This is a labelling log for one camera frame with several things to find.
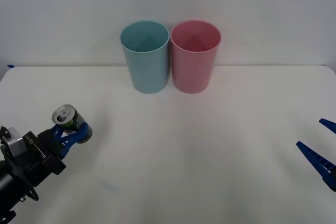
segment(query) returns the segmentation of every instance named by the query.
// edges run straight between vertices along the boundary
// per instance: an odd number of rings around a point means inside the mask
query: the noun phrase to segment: table surface
[[[52,127],[75,106],[93,129],[13,224],[335,223],[336,194],[296,147],[336,163],[336,76],[324,66],[215,67],[208,88],[137,92],[126,67],[14,68],[0,123]]]

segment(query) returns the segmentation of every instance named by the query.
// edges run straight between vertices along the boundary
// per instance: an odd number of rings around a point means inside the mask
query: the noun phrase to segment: cup rim
[[[168,32],[168,39],[167,39],[167,41],[166,41],[161,47],[156,48],[155,50],[152,50],[152,51],[148,51],[148,52],[137,52],[137,51],[133,51],[133,50],[131,50],[131,49],[125,47],[125,46],[123,45],[122,41],[121,41],[121,35],[122,35],[122,33],[124,32],[124,30],[125,30],[126,28],[128,28],[128,27],[130,27],[130,26],[132,26],[132,25],[134,25],[134,24],[136,24],[136,23],[141,23],[141,22],[152,22],[152,23],[156,23],[156,24],[159,24],[159,25],[163,26],[163,27],[167,30],[167,32]],[[158,51],[158,50],[162,49],[165,45],[168,44],[168,42],[169,42],[169,40],[170,40],[170,37],[171,37],[171,33],[169,32],[168,28],[167,28],[165,25],[163,25],[163,24],[160,23],[160,22],[153,21],[153,20],[150,20],[150,19],[143,19],[143,20],[139,20],[139,21],[133,22],[133,23],[127,25],[126,27],[124,27],[123,30],[122,30],[122,32],[120,33],[119,41],[120,41],[121,46],[122,46],[123,48],[125,48],[127,51],[135,52],[136,54],[148,54],[148,53],[155,52],[155,51]]]
[[[198,51],[198,52],[195,52],[195,51],[189,51],[189,50],[186,50],[186,49],[184,49],[184,48],[178,46],[178,45],[174,42],[174,40],[173,40],[173,36],[172,36],[172,35],[173,35],[173,31],[175,30],[175,28],[176,28],[177,26],[179,26],[179,25],[181,25],[181,24],[183,24],[183,23],[192,22],[192,21],[203,22],[203,23],[206,23],[206,24],[211,25],[212,27],[214,27],[214,28],[218,31],[218,33],[219,33],[219,42],[218,42],[218,44],[217,44],[215,47],[213,47],[213,48],[211,48],[211,49],[209,49],[209,50],[206,50],[206,51]],[[175,47],[177,47],[177,48],[179,48],[179,49],[181,49],[181,50],[183,50],[183,51],[185,51],[185,52],[190,52],[190,53],[192,53],[192,54],[203,54],[203,53],[205,53],[205,52],[210,52],[210,51],[212,51],[212,50],[215,50],[215,49],[220,45],[220,43],[222,42],[222,33],[221,33],[221,31],[220,31],[214,24],[211,24],[210,22],[207,22],[207,21],[202,20],[202,19],[188,19],[188,20],[183,21],[183,22],[181,22],[181,23],[178,23],[176,26],[174,26],[174,28],[173,28],[172,31],[170,32],[170,40],[171,40],[172,44],[173,44]]]

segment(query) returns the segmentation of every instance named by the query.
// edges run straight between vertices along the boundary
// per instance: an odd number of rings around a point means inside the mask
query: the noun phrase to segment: white backdrop
[[[123,65],[124,26],[192,18],[222,31],[217,64],[336,69],[335,0],[0,0],[0,65]]]

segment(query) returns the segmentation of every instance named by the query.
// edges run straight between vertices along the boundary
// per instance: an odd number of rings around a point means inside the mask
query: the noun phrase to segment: can lid
[[[70,104],[65,104],[58,107],[51,116],[55,124],[63,125],[71,121],[76,114],[76,109]]]

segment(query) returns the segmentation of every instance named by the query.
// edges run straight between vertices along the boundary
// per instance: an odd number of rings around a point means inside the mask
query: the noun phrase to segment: plastic cup
[[[162,24],[143,20],[126,27],[120,41],[135,89],[156,93],[168,83],[169,30]]]
[[[202,20],[190,20],[171,32],[174,85],[185,93],[199,93],[209,84],[221,32]]]

